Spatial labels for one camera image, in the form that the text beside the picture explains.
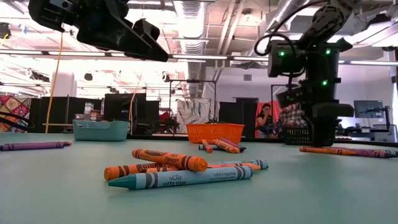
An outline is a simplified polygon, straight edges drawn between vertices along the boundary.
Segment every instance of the yellow cable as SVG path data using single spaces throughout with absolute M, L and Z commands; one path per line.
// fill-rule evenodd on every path
M 141 82 L 141 77 L 142 77 L 142 70 L 141 70 L 141 74 L 139 75 L 139 79 L 138 79 L 138 83 L 137 83 L 137 88 L 134 92 L 134 94 L 132 95 L 131 101 L 130 101 L 130 109 L 129 109 L 129 119 L 132 119 L 132 102 L 134 101 L 134 97 L 136 97 L 136 93 L 139 87 L 139 83 Z M 129 122 L 129 127 L 130 127 L 130 133 L 132 131 L 132 126 L 131 126 L 131 122 Z
M 47 110 L 47 120 L 45 122 L 45 133 L 46 134 L 49 133 L 49 120 L 50 120 L 50 111 L 51 111 L 52 97 L 54 95 L 55 84 L 57 82 L 58 69 L 59 69 L 60 61 L 61 61 L 62 48 L 63 48 L 63 32 L 61 32 L 61 43 L 60 43 L 60 52 L 58 53 L 57 68 L 55 69 L 54 80 L 53 80 L 53 82 L 51 84 L 51 94 L 50 94 L 49 109 Z
M 1 48 L 2 45 L 5 43 L 7 37 L 8 37 L 8 34 L 6 34 L 6 35 L 4 36 L 4 38 L 2 39 L 1 44 L 0 44 L 0 48 Z

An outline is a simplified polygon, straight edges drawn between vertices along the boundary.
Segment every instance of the light blue bin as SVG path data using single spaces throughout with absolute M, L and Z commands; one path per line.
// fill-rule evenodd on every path
M 73 136 L 81 141 L 124 141 L 127 138 L 127 121 L 91 122 L 73 120 Z

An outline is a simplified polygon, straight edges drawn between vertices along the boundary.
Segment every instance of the black basket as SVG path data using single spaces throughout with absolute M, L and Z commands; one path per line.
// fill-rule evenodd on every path
M 308 127 L 284 128 L 285 144 L 293 146 L 310 146 L 312 144 Z

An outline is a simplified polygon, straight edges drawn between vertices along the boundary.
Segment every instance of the red curtain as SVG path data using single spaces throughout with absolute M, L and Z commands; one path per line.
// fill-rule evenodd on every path
M 279 107 L 279 103 L 278 101 L 273 101 L 273 102 L 267 102 L 268 104 L 272 105 L 272 111 L 270 111 L 270 115 L 272 116 L 272 119 L 274 120 L 274 122 L 276 122 L 279 119 L 279 114 L 282 111 L 281 108 Z M 262 112 L 262 106 L 266 104 L 266 103 L 258 103 L 257 104 L 257 111 L 256 111 L 256 116 L 255 118 L 255 122 L 256 122 L 256 127 L 259 125 L 259 123 L 257 122 L 257 115 L 259 115 Z M 255 137 L 258 138 L 259 137 L 259 130 L 256 130 L 255 132 Z

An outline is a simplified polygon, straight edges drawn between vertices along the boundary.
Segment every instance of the seated person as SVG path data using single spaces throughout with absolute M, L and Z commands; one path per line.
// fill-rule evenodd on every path
M 259 130 L 259 138 L 266 138 L 268 135 L 273 134 L 274 126 L 268 128 L 270 124 L 273 124 L 272 116 L 269 114 L 271 105 L 265 103 L 261 108 L 261 113 L 257 115 L 257 122 L 259 125 L 256 129 Z
M 279 119 L 284 128 L 297 128 L 303 127 L 307 124 L 307 122 L 302 118 L 303 115 L 304 111 L 301 110 L 300 105 L 296 103 L 282 108 Z

